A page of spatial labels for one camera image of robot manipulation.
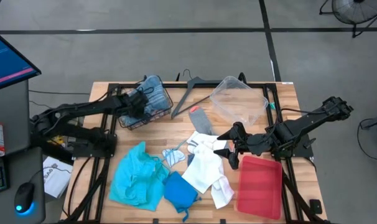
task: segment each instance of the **electric fan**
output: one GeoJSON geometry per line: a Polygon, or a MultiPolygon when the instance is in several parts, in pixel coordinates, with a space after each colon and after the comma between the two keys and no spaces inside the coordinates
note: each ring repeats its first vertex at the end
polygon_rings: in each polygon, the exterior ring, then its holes
{"type": "Polygon", "coordinates": [[[322,4],[319,14],[333,14],[339,21],[353,25],[353,38],[364,32],[356,33],[357,24],[371,21],[368,28],[377,20],[377,0],[332,0],[332,12],[323,12],[328,1],[322,4]]]}

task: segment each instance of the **computer mouse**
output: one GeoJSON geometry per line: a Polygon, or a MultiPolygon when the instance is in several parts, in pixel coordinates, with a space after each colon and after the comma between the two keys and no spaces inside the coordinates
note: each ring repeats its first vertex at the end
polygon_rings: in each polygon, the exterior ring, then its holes
{"type": "Polygon", "coordinates": [[[18,213],[26,212],[31,206],[32,200],[34,199],[34,188],[34,184],[26,182],[17,189],[16,195],[14,196],[14,208],[18,213]]]}

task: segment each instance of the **transparent plastic bin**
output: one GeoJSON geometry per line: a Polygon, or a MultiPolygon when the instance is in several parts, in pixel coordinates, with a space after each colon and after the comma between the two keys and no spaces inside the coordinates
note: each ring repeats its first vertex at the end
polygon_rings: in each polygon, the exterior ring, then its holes
{"type": "Polygon", "coordinates": [[[264,113],[268,100],[237,78],[226,77],[211,93],[214,110],[226,121],[240,121],[245,126],[255,123],[264,113]]]}

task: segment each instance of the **blue light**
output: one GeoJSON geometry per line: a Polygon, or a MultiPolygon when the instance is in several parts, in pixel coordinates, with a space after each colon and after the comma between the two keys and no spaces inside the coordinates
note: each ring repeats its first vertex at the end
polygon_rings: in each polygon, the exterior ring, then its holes
{"type": "Polygon", "coordinates": [[[32,202],[32,203],[31,203],[31,206],[28,208],[27,211],[22,212],[22,213],[17,212],[17,214],[18,214],[19,216],[28,216],[28,215],[30,215],[30,214],[34,211],[34,209],[35,209],[35,203],[32,202]]]}

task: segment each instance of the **gray floor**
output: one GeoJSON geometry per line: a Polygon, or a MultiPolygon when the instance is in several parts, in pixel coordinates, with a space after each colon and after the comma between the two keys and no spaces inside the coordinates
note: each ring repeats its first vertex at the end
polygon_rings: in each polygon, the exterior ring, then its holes
{"type": "MultiPolygon", "coordinates": [[[[319,16],[323,0],[265,0],[272,28],[350,27],[319,16]]],[[[258,1],[2,0],[0,30],[138,29],[168,27],[262,27],[258,1]]],[[[5,35],[43,75],[30,88],[90,92],[95,80],[165,81],[189,68],[203,78],[245,72],[251,81],[272,81],[264,33],[5,35]]],[[[350,119],[319,127],[313,149],[329,220],[377,223],[377,161],[358,148],[356,128],[377,116],[377,32],[356,39],[349,32],[273,33],[282,81],[294,82],[302,109],[341,96],[350,119]]],[[[56,106],[87,96],[30,94],[56,106]]],[[[31,114],[44,108],[32,105],[31,114]]],[[[377,131],[362,132],[364,148],[377,157],[377,131]]],[[[46,222],[58,220],[62,200],[47,204],[46,222]]]]}

